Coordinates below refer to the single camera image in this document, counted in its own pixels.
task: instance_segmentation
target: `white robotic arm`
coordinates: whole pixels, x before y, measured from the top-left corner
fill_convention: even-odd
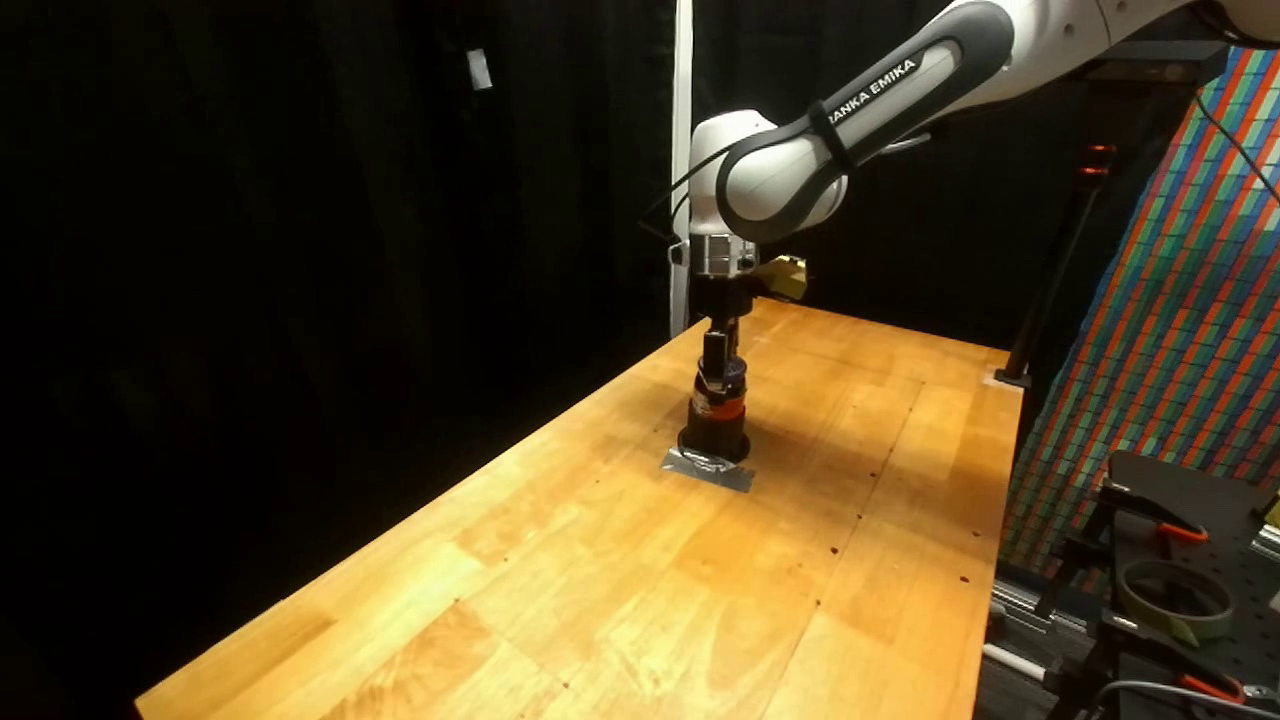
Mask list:
[[[688,232],[783,239],[826,221],[844,176],[924,125],[1025,97],[1195,5],[1228,41],[1280,45],[1277,0],[953,0],[913,41],[777,129],[761,111],[690,131]]]
[[[802,259],[755,264],[755,246],[826,221],[855,166],[924,125],[1032,94],[1190,5],[1235,45],[1280,45],[1280,0],[953,0],[913,41],[801,121],[710,115],[690,131],[688,235],[710,329],[669,470],[745,488],[746,363],[738,316],[761,287],[802,287]]]

